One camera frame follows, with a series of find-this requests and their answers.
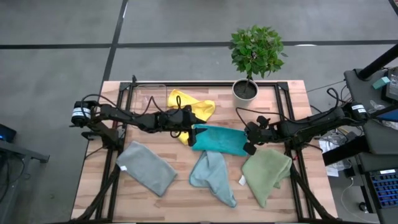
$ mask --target light blue cloth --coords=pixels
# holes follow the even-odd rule
[[[248,141],[244,131],[237,129],[196,124],[195,128],[207,128],[206,131],[197,134],[197,142],[192,146],[194,151],[217,151],[236,156],[247,156],[243,150]]]
[[[208,187],[220,201],[234,208],[236,201],[228,182],[224,157],[219,152],[204,151],[189,176],[194,187]]]

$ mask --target green leaves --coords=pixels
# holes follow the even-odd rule
[[[280,70],[284,62],[278,55],[287,57],[282,53],[284,46],[282,38],[271,27],[252,26],[248,29],[238,29],[231,34],[232,64],[237,66],[237,71],[246,72],[249,77],[252,73],[261,74],[264,78],[266,72]]]

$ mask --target teal cloth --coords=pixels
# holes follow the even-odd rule
[[[257,150],[242,167],[243,175],[259,205],[264,208],[272,188],[290,175],[292,159],[273,150]]]
[[[207,128],[207,130],[197,134],[197,142],[192,147],[194,151],[217,151],[247,156],[246,151],[243,150],[247,142],[244,131],[205,124],[196,124],[195,128]]]
[[[236,201],[228,182],[224,157],[219,152],[204,151],[189,175],[194,187],[208,187],[218,200],[234,208]]]

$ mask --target yellow cloth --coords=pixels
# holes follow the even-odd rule
[[[181,97],[181,108],[185,105],[192,106],[192,112],[195,116],[201,120],[207,121],[209,117],[214,113],[216,109],[216,104],[211,100],[198,101],[194,97],[187,95],[179,90],[173,90],[169,95],[169,100],[167,101],[167,106],[177,109],[177,96]],[[184,143],[188,144],[188,133],[181,133],[178,139]]]

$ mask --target white pot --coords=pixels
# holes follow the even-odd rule
[[[256,95],[251,98],[251,99],[242,99],[240,97],[238,97],[235,92],[234,92],[234,87],[235,84],[237,84],[238,82],[241,81],[247,81],[247,78],[241,78],[240,80],[237,80],[234,85],[232,85],[232,94],[234,95],[234,106],[235,107],[241,107],[241,108],[245,108],[247,106],[249,106],[249,104],[255,99],[255,97],[259,94],[259,87],[257,86],[257,84],[253,81],[253,80],[249,80],[249,82],[251,82],[255,87],[256,87]]]

